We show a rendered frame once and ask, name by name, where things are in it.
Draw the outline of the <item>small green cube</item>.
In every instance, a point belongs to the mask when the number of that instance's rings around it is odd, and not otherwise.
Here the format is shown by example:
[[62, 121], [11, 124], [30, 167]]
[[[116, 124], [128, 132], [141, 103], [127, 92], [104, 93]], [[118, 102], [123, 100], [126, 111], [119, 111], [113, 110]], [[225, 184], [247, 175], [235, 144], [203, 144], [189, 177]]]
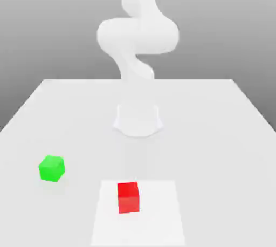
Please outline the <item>small green cube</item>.
[[43, 181], [58, 182], [65, 173], [64, 159], [60, 156], [46, 156], [38, 166]]

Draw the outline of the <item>small red cube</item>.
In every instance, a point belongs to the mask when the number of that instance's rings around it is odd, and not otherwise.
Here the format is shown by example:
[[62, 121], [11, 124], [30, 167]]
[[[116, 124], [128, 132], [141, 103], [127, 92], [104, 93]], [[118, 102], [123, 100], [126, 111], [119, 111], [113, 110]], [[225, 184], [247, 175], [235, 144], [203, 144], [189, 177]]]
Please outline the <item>small red cube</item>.
[[117, 184], [118, 212], [127, 214], [140, 211], [140, 194], [137, 182]]

